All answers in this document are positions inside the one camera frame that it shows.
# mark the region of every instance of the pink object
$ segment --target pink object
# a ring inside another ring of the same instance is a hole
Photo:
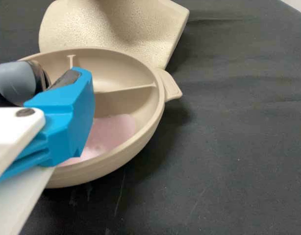
[[[135,120],[129,114],[95,118],[81,157],[70,158],[58,166],[73,165],[98,157],[130,139],[135,131]]]

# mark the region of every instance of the black fabric surface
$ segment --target black fabric surface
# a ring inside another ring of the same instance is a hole
[[[50,2],[0,0],[0,63],[38,52]],[[191,14],[167,71],[183,98],[124,167],[45,190],[22,235],[301,235],[301,13],[177,2]]]

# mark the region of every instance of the black cloth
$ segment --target black cloth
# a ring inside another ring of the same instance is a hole
[[[0,0],[0,63],[38,52],[50,0]],[[278,0],[178,0],[184,96],[147,146],[45,190],[23,235],[301,235],[301,13]]]

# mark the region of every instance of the bowl handle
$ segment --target bowl handle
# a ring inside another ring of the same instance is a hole
[[[182,96],[182,91],[173,79],[173,77],[162,69],[156,69],[165,88],[165,102],[173,99],[178,99]]]

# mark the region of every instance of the bowl lid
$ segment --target bowl lid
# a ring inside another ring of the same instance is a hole
[[[57,0],[44,14],[39,48],[107,47],[165,69],[188,16],[171,0]]]

